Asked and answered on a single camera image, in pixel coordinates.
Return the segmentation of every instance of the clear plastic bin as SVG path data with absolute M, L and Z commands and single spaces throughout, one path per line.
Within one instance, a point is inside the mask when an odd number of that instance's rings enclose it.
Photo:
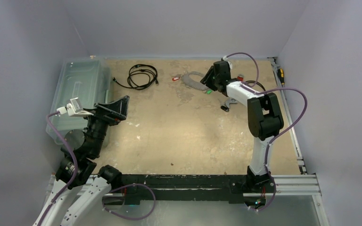
M 110 68 L 104 60 L 90 58 L 65 60 L 50 112 L 65 106 L 68 100 L 74 97 L 78 97 L 82 107 L 88 109 L 93 108 L 95 103 L 108 103 L 112 97 L 110 83 Z M 88 124 L 83 118 L 69 117 L 67 114 L 52 116 L 50 120 L 63 136 L 71 130 L 84 129 Z M 46 132 L 56 144 L 63 144 L 48 125 Z

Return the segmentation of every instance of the wire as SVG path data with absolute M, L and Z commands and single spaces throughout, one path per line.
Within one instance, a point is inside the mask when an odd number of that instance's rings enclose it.
M 231 54 L 227 55 L 226 57 L 229 58 L 230 56 L 234 56 L 234 55 L 238 55 L 238 54 L 243 54 L 243 55 L 250 57 L 253 60 L 254 64 L 256 65 L 256 80 L 253 83 L 253 86 L 255 86 L 257 84 L 257 81 L 259 80 L 259 66 L 257 65 L 256 60 L 253 58 L 253 56 L 251 56 L 248 53 L 244 53 L 244 52 L 231 53 Z
M 77 176 L 78 172 L 78 163 L 77 163 L 77 159 L 74 155 L 74 151 L 71 148 L 71 146 L 69 145 L 69 143 L 65 140 L 65 138 L 59 133 L 59 131 L 55 128 L 55 126 L 50 122 L 49 118 L 51 116 L 60 114 L 59 111 L 48 114 L 46 116 L 46 122 L 48 123 L 48 125 L 52 128 L 52 130 L 56 133 L 56 135 L 58 136 L 58 138 L 63 142 L 63 144 L 65 145 L 66 149 L 68 150 L 68 152 L 70 153 L 71 158 L 73 159 L 73 163 L 74 163 L 74 170 L 73 170 L 73 174 L 71 175 L 70 180 L 66 183 L 66 185 L 64 185 L 62 187 L 62 189 L 59 190 L 58 193 L 56 193 L 56 195 L 52 198 L 52 200 L 50 201 L 50 204 L 46 207 L 44 213 L 42 214 L 37 226 L 41 226 L 42 222 L 44 221 L 46 215 L 48 214 L 50 208 L 56 203 L 56 200 L 58 199 L 58 197 L 69 187 L 69 185 L 74 181 L 75 177 Z
M 245 81 L 245 83 L 247 83 L 247 84 L 252 84 L 252 83 L 254 83 L 254 82 L 255 82 L 255 81 L 253 81 L 253 80 Z M 261 84 L 261 83 L 259 83 L 259 82 L 256 82 L 256 85 L 260 86 L 260 88 L 262 88 L 263 91 L 266 91 L 266 88 L 264 88 L 264 85 L 263 85 L 263 84 Z
M 111 190 L 109 193 L 113 193 L 113 192 L 122 190 L 123 188 L 128 188 L 128 187 L 131 187 L 131 186 L 141 186 L 141 187 L 146 188 L 148 191 L 150 191 L 150 193 L 151 193 L 152 196 L 153 196 L 153 206 L 152 206 L 152 209 L 149 211 L 149 213 L 147 213 L 145 216 L 142 216 L 142 217 L 139 217 L 139 218 L 126 217 L 126 216 L 123 216 L 123 215 L 121 215 L 121 214 L 118 214 L 118 213 L 116 213 L 116 212 L 113 212 L 113 211 L 109 210 L 109 209 L 105 206 L 105 204 L 104 204 L 104 202 L 103 202 L 103 199 L 102 199 L 103 209 L 106 210 L 107 212 L 113 214 L 113 215 L 116 215 L 116 216 L 118 216 L 118 217 L 120 217 L 120 218 L 123 218 L 123 219 L 126 219 L 126 220 L 142 220 L 142 219 L 147 218 L 147 217 L 153 212 L 153 210 L 155 209 L 155 206 L 156 206 L 156 196 L 155 196 L 155 194 L 153 193 L 152 189 L 150 189 L 148 186 L 143 185 L 143 184 L 125 185 L 125 186 L 116 188 L 116 189 L 114 189 L 114 190 Z
M 140 67 L 147 67 L 149 69 L 138 69 Z M 144 84 L 144 85 L 137 85 L 133 80 L 132 77 L 134 75 L 138 75 L 138 74 L 144 74 L 146 76 L 149 77 L 149 81 Z M 128 71 L 128 77 L 127 77 L 127 83 L 128 86 L 124 86 L 122 84 L 120 84 L 115 77 L 113 77 L 113 81 L 116 82 L 117 84 L 119 84 L 119 86 L 127 88 L 127 89 L 136 89 L 136 90 L 144 90 L 146 88 L 148 88 L 150 85 L 152 85 L 153 83 L 156 83 L 156 85 L 159 84 L 159 81 L 157 80 L 157 70 L 154 66 L 151 65 L 143 65 L 143 64 L 137 64 L 134 65 L 130 68 L 130 70 Z
M 272 203 L 272 201 L 274 200 L 275 194 L 276 194 L 276 192 L 277 192 L 274 178 L 271 176 L 271 173 L 270 173 L 270 171 L 269 171 L 269 169 L 268 169 L 268 167 L 267 167 L 267 164 L 268 164 L 268 152 L 269 152 L 270 146 L 273 144 L 273 142 L 274 142 L 277 138 L 279 138 L 281 135 L 283 135 L 284 133 L 286 133 L 288 130 L 290 130 L 292 127 L 294 127 L 297 122 L 300 121 L 300 119 L 303 117 L 303 115 L 304 115 L 304 113 L 306 112 L 306 109 L 307 109 L 307 97 L 306 97 L 306 95 L 305 95 L 302 91 L 300 91 L 300 90 L 298 90 L 298 89 L 294 89 L 294 88 L 275 88 L 275 89 L 270 89 L 270 90 L 267 90 L 267 91 L 264 91 L 264 92 L 256 92 L 254 89 L 250 89 L 249 86 L 248 86 L 249 88 L 246 87 L 246 86 L 247 86 L 247 84 L 245 84 L 244 82 L 241 83 L 241 87 L 242 87 L 243 89 L 246 89 L 247 91 L 249 91 L 249 92 L 251 92 L 251 93 L 254 93 L 254 94 L 256 94 L 256 95 L 267 94 L 267 93 L 271 93 L 271 92 L 274 92 L 274 91 L 291 90 L 291 91 L 295 91 L 295 92 L 298 92 L 299 94 L 301 94 L 302 97 L 303 97 L 303 100 L 304 100 L 304 107 L 303 107 L 303 110 L 302 110 L 302 112 L 300 113 L 299 117 L 298 117 L 290 126 L 288 126 L 285 130 L 283 130 L 283 131 L 280 132 L 278 135 L 276 135 L 275 137 L 273 137 L 273 138 L 269 141 L 269 143 L 267 144 L 266 153 L 265 153 L 265 158 L 264 158 L 264 167 L 266 168 L 266 172 L 267 172 L 267 174 L 269 175 L 271 182 L 274 184 L 274 192 L 273 192 L 273 194 L 272 194 L 272 196 L 271 196 L 271 199 L 270 199 L 268 202 L 266 202 L 266 205 L 263 206 L 263 208 L 260 208 L 260 211 L 262 211 L 262 210 L 266 209 L 266 208 Z

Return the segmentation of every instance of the red object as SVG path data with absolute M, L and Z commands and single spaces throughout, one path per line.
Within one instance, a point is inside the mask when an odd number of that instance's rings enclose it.
M 243 75 L 242 75 L 242 74 L 239 74 L 238 77 L 237 77 L 237 79 L 238 79 L 239 81 L 243 81 Z

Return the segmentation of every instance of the white wall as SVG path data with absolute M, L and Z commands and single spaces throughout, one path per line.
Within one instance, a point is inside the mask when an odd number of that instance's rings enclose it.
M 65 0 L 91 55 L 277 56 L 308 0 Z
M 310 1 L 279 63 L 308 97 L 297 137 L 331 225 L 362 225 L 362 1 Z M 301 97 L 287 96 L 296 118 Z
M 45 133 L 65 57 L 87 56 L 61 0 L 0 0 L 0 226 L 32 225 L 60 150 Z

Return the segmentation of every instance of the screwdriver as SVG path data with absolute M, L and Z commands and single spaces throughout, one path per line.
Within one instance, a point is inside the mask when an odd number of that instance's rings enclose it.
M 285 85 L 284 70 L 282 70 L 282 68 L 277 70 L 277 76 L 278 76 L 278 79 L 281 82 L 281 86 L 284 87 L 284 85 Z

